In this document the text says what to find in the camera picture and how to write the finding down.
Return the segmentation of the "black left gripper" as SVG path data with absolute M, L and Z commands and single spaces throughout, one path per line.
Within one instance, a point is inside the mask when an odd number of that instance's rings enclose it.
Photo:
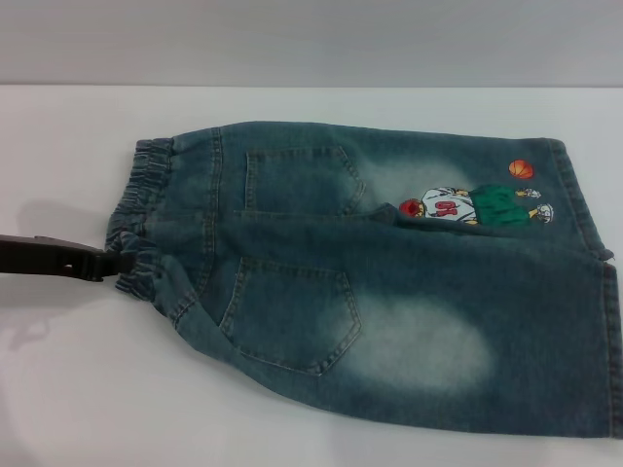
M 1 235 L 1 272 L 61 275 L 88 282 L 128 273 L 134 254 L 102 250 L 85 244 L 61 242 L 41 236 Z

